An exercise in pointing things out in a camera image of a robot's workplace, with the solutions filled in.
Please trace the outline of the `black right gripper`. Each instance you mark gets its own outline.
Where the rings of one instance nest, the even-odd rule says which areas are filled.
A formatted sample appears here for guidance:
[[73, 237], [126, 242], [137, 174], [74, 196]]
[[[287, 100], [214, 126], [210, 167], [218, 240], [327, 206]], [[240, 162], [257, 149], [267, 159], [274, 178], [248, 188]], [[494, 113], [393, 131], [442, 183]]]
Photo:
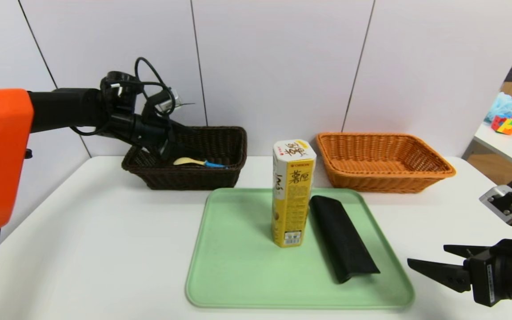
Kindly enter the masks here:
[[469, 292], [476, 303], [492, 307], [501, 300], [512, 300], [512, 240], [503, 239], [492, 247], [443, 245], [447, 253], [468, 260], [469, 272], [462, 265], [407, 259], [407, 265], [458, 293]]

